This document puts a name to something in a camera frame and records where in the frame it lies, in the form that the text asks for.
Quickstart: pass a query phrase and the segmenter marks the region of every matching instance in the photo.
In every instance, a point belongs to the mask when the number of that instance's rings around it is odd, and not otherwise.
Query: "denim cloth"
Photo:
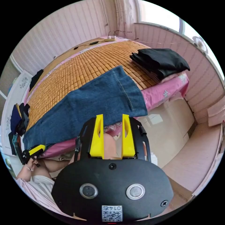
[[[84,123],[99,114],[104,126],[122,121],[122,114],[147,115],[141,91],[121,66],[67,94],[25,133],[24,147],[42,144],[48,148],[77,137]]]

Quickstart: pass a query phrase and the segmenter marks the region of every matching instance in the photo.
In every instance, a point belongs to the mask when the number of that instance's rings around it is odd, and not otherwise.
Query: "bed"
[[[118,37],[114,42],[101,42],[104,38],[94,39],[80,44],[78,48],[72,48],[44,69],[36,85],[27,92],[24,101],[30,105],[30,122],[27,130],[69,92],[118,65],[122,65],[125,73],[141,90],[148,110],[168,100],[185,96],[189,83],[185,72],[161,83],[155,74],[146,72],[129,57],[132,52],[149,48],[148,46]],[[96,40],[100,42],[89,45]],[[121,125],[121,122],[112,124],[105,127],[104,131],[116,136],[121,132]],[[66,153],[71,151],[74,145],[75,138],[57,143],[50,147],[43,156],[54,157]]]

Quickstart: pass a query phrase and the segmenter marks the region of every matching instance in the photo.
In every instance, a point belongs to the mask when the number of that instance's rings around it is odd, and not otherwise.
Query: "qr code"
[[[122,222],[123,211],[121,206],[104,206],[102,207],[103,222]]]

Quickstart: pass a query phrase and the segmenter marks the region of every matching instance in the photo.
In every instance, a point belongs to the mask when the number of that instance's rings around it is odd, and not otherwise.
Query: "black folded clothing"
[[[42,75],[43,73],[43,69],[39,70],[36,75],[34,75],[32,78],[31,78],[31,82],[30,82],[30,90],[34,87],[34,85],[37,83],[38,79],[40,78],[40,76]]]
[[[157,74],[160,80],[174,73],[190,71],[186,60],[171,49],[139,49],[130,58],[140,66]]]

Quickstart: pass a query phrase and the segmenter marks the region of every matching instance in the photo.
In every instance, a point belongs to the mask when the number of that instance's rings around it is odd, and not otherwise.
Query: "hanging clothes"
[[[141,91],[121,66],[67,94],[24,134],[24,147],[43,144],[47,149],[75,138],[83,124],[99,114],[104,116],[104,126],[122,121],[122,114],[147,115]]]
[[[159,80],[185,70],[190,71],[186,60],[171,49],[139,49],[130,58],[147,71],[157,74]]]

